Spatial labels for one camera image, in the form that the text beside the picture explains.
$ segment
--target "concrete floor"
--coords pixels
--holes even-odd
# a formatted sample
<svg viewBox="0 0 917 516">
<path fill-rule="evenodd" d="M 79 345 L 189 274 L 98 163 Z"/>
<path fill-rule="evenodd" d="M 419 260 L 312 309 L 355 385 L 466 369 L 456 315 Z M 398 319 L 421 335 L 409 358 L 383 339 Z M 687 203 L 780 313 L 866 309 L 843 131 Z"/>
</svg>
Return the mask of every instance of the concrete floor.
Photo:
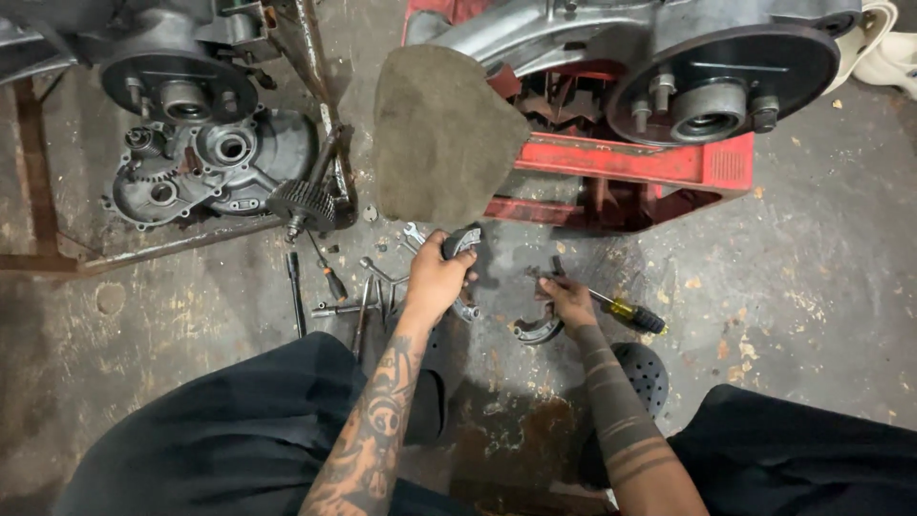
<svg viewBox="0 0 917 516">
<path fill-rule="evenodd" d="M 342 117 L 355 128 L 351 160 L 366 206 L 375 191 L 375 80 L 399 43 L 403 2 L 354 4 L 324 2 L 319 14 Z M 271 70 L 281 89 L 263 102 L 307 110 L 285 63 Z M 96 200 L 131 117 L 82 71 L 68 73 L 46 109 L 62 230 L 105 250 L 148 238 Z M 455 428 L 437 449 L 406 450 L 404 475 L 438 489 L 472 475 L 539 488 L 569 480 L 588 428 L 577 352 L 565 337 L 523 347 L 507 328 L 536 315 L 525 267 L 547 266 L 557 253 L 571 275 L 668 319 L 669 334 L 657 338 L 602 320 L 610 341 L 640 339 L 666 363 L 672 390 L 658 421 L 666 434 L 725 382 L 917 430 L 915 124 L 917 107 L 901 94 L 850 83 L 757 138 L 755 191 L 735 202 L 629 238 L 484 221 L 475 297 L 485 316 L 452 350 Z M 4 252 L 21 251 L 23 237 L 14 181 L 0 175 L 0 192 L 10 193 L 0 197 Z M 555 186 L 540 176 L 508 185 L 542 195 Z M 329 258 L 351 296 L 364 277 L 360 256 L 406 272 L 393 245 L 401 227 L 360 220 L 326 241 L 342 249 Z M 304 264 L 314 260 L 307 242 L 297 245 Z M 0 514 L 46 510 L 86 449 L 132 410 L 291 340 L 286 251 L 281 234 L 267 231 L 92 280 L 0 281 Z M 328 301 L 318 274 L 304 282 L 304 299 Z M 310 323 L 349 342 L 354 320 Z"/>
</svg>

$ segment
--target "person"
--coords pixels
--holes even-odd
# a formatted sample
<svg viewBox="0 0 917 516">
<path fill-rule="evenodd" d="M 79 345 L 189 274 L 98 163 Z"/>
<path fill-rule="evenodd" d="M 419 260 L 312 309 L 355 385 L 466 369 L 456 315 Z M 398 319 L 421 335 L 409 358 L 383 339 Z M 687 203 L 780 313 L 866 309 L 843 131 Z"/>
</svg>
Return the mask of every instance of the person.
<svg viewBox="0 0 917 516">
<path fill-rule="evenodd" d="M 434 231 L 412 261 L 402 316 L 368 379 L 352 353 L 321 332 L 198 378 L 108 431 L 54 512 L 474 514 L 395 475 L 405 434 L 410 443 L 418 433 L 409 427 L 442 421 L 423 414 L 445 409 L 429 395 L 436 382 L 421 364 L 430 331 L 477 259 L 469 250 L 444 260 L 446 237 Z M 559 278 L 543 288 L 579 343 L 592 402 L 611 407 L 602 411 L 600 437 L 622 511 L 704 514 L 691 478 L 623 378 L 586 287 Z"/>
</svg>

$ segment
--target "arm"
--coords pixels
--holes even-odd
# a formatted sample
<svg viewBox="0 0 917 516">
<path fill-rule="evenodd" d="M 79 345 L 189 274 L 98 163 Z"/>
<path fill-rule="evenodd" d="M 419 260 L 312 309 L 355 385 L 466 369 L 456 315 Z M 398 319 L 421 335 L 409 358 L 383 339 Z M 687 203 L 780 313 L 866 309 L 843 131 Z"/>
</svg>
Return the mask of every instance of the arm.
<svg viewBox="0 0 917 516">
<path fill-rule="evenodd" d="M 299 509 L 308 515 L 387 514 L 398 451 L 430 330 L 459 295 L 477 255 L 443 260 L 448 234 L 434 231 L 411 263 L 404 313 L 344 429 Z"/>
<path fill-rule="evenodd" d="M 563 277 L 540 281 L 580 347 L 602 458 L 621 513 L 707 514 L 691 477 L 599 330 L 589 288 Z"/>
</svg>

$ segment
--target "screwdriver handle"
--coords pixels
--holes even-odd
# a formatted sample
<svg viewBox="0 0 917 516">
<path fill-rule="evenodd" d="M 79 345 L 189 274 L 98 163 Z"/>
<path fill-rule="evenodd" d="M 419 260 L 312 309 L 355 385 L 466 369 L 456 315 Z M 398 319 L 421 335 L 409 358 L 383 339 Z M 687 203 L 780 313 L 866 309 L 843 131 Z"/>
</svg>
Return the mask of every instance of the screwdriver handle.
<svg viewBox="0 0 917 516">
<path fill-rule="evenodd" d="M 633 322 L 637 328 L 651 331 L 656 335 L 662 334 L 666 330 L 666 322 L 649 308 L 636 307 L 634 310 L 634 318 L 631 319 L 631 322 Z"/>
<path fill-rule="evenodd" d="M 328 289 L 331 290 L 331 295 L 337 299 L 338 303 L 343 303 L 347 300 L 347 289 L 344 288 L 344 282 L 340 280 L 335 274 L 334 269 L 331 267 L 325 267 L 322 269 L 322 272 L 325 274 L 325 277 L 328 279 Z"/>
</svg>

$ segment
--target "leg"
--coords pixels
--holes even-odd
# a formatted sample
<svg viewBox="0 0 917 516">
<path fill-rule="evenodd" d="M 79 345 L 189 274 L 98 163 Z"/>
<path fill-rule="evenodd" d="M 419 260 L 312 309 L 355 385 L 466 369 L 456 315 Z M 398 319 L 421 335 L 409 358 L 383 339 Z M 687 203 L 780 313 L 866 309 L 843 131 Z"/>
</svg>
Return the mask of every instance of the leg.
<svg viewBox="0 0 917 516">
<path fill-rule="evenodd" d="M 198 378 L 104 435 L 55 512 L 295 514 L 365 383 L 320 332 Z M 469 513 L 403 482 L 392 513 L 405 510 Z"/>
</svg>

